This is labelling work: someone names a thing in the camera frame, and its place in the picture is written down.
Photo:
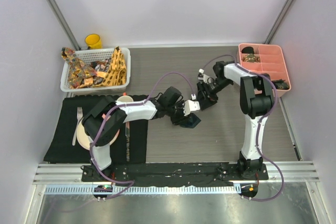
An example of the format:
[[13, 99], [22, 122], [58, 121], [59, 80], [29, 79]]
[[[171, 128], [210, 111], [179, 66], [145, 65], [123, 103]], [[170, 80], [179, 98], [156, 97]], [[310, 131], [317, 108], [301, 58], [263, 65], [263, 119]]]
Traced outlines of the dark green tie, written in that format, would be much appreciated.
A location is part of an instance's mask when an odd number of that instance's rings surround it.
[[195, 115], [194, 113], [189, 114], [184, 119], [181, 120], [180, 126], [186, 129], [193, 129], [195, 128], [199, 123], [201, 122], [201, 119]]

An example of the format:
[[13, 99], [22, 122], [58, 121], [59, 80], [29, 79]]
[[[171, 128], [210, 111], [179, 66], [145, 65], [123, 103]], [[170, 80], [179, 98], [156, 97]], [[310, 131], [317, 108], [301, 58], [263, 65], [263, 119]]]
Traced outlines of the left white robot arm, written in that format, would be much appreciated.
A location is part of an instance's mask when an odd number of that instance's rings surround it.
[[200, 104], [195, 95], [190, 100], [183, 100], [179, 90], [174, 87], [169, 87], [155, 98], [138, 102], [102, 98], [82, 119], [85, 133], [90, 138], [89, 151], [95, 166], [94, 176], [102, 182], [111, 177], [110, 142], [123, 124], [169, 116], [174, 125], [189, 127], [189, 123], [193, 124], [194, 112], [199, 110]]

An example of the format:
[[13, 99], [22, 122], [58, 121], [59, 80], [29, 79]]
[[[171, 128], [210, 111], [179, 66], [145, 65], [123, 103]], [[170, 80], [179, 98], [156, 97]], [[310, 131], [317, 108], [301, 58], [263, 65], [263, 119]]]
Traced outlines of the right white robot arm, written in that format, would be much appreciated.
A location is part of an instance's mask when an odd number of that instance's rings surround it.
[[242, 179], [250, 179], [262, 170], [262, 141], [265, 124], [271, 113], [276, 95], [274, 85], [265, 75], [251, 72], [234, 62], [218, 61], [213, 66], [216, 78], [198, 72], [197, 101], [205, 110], [218, 101], [218, 93], [231, 84], [240, 87], [239, 104], [245, 116], [244, 143], [239, 152], [237, 173]]

